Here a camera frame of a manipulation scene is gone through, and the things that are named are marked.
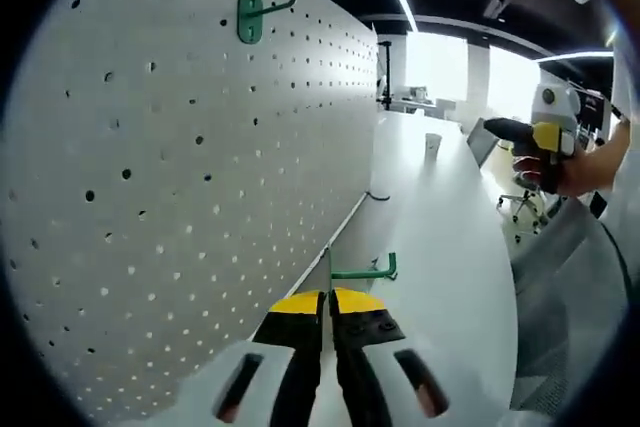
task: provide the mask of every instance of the hand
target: hand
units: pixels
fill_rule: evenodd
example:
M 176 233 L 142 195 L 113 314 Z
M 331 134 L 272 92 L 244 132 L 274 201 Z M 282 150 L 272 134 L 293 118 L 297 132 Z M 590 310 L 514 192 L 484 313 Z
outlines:
M 591 154 L 576 145 L 574 156 L 562 162 L 562 176 L 558 183 L 558 194 L 579 197 L 597 187 L 593 185 L 593 173 L 597 168 Z M 522 172 L 525 179 L 540 185 L 542 162 L 535 156 L 516 157 L 513 169 Z

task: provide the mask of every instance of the white desk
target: white desk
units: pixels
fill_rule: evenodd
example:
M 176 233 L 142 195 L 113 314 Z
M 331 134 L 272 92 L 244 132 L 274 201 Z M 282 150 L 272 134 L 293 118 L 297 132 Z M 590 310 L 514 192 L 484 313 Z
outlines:
M 516 296 L 499 215 L 480 169 L 457 124 L 379 115 L 372 189 L 397 194 L 386 189 L 389 176 L 408 185 L 387 245 L 380 245 L 381 252 L 396 252 L 398 278 L 376 280 L 371 294 L 384 301 L 405 335 L 426 337 L 453 353 L 477 371 L 488 395 L 508 407 L 518 346 Z M 427 132 L 442 142 L 437 158 L 425 163 Z M 335 363 L 335 354 L 323 355 L 314 427 L 351 425 Z

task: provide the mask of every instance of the green hook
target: green hook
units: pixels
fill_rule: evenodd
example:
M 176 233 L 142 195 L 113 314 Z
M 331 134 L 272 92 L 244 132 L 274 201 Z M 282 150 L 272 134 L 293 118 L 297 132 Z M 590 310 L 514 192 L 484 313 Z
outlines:
M 262 39 L 262 16 L 292 7 L 296 1 L 263 9 L 262 0 L 238 0 L 238 37 L 245 44 L 257 44 Z

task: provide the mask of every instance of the white pegboard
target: white pegboard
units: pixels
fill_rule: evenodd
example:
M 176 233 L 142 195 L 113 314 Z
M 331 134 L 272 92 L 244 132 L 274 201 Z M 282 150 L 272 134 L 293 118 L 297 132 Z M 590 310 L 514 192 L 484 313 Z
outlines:
M 171 405 L 368 188 L 375 35 L 298 0 L 245 45 L 236 4 L 56 0 L 12 86 L 6 275 L 35 349 L 99 422 Z

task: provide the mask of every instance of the window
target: window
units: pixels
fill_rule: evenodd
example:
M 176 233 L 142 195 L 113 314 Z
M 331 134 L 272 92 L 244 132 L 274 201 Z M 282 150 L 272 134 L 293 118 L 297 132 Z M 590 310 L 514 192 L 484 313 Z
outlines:
M 540 83 L 540 66 L 493 46 L 489 56 L 489 108 L 498 116 L 530 122 L 533 96 Z
M 406 85 L 426 86 L 429 98 L 467 100 L 468 64 L 466 39 L 407 33 Z

